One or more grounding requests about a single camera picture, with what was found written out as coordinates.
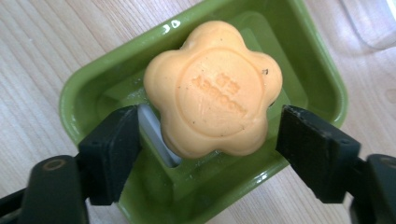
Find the soap dish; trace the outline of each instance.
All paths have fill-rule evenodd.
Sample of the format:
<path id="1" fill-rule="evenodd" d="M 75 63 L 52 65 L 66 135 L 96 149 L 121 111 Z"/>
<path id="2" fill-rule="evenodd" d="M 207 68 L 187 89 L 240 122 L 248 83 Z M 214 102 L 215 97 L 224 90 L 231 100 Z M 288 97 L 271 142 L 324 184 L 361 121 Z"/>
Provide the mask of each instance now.
<path id="1" fill-rule="evenodd" d="M 142 132 L 142 151 L 126 182 L 119 207 L 131 223 L 204 223 L 288 165 L 275 151 L 282 105 L 296 105 L 340 126 L 347 94 L 302 0 L 204 1 L 105 56 L 66 82 L 60 114 L 77 144 L 110 112 L 148 104 L 143 75 L 150 60 L 178 49 L 205 21 L 227 21 L 251 50 L 273 57 L 283 89 L 267 113 L 265 144 L 234 157 L 214 151 L 169 168 Z"/>

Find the soap bar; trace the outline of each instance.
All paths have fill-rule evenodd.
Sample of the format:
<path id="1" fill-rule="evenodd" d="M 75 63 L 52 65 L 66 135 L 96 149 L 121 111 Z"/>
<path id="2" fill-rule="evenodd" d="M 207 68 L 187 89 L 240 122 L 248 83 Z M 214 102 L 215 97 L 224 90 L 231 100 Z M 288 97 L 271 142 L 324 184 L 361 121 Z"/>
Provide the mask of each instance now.
<path id="1" fill-rule="evenodd" d="M 282 76 L 275 60 L 247 49 L 231 24 L 208 21 L 180 49 L 150 62 L 144 86 L 160 111 L 163 140 L 178 156 L 213 150 L 243 156 L 265 140 L 266 110 Z"/>

